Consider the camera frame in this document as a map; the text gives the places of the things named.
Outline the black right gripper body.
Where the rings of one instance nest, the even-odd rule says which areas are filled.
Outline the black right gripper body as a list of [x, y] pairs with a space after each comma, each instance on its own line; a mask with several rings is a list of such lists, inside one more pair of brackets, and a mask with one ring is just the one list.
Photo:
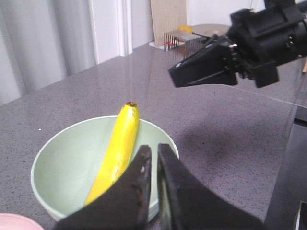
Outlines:
[[262, 88], [279, 81], [277, 67], [307, 55], [307, 2], [266, 0], [265, 9], [230, 15], [227, 37], [237, 45], [243, 77]]

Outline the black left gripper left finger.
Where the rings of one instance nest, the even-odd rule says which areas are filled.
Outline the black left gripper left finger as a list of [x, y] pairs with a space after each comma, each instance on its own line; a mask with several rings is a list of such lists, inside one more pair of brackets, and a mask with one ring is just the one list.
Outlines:
[[152, 152], [147, 145], [99, 198], [62, 219], [56, 230], [143, 230], [151, 194]]

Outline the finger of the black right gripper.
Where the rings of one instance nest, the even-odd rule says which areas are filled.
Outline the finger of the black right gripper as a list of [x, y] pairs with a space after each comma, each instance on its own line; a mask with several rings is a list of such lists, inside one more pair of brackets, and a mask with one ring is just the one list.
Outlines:
[[168, 72], [177, 88], [201, 84], [237, 85], [232, 54], [196, 63], [180, 61]]
[[214, 58], [227, 57], [231, 54], [229, 45], [231, 44], [227, 36], [214, 35], [199, 51], [185, 58], [182, 63], [196, 63]]

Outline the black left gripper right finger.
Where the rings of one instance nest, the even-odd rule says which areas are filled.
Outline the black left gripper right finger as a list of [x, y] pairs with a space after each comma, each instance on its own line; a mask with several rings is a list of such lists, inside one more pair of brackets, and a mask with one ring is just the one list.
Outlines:
[[158, 146], [158, 199], [163, 230], [263, 230], [255, 216], [206, 188], [168, 144]]

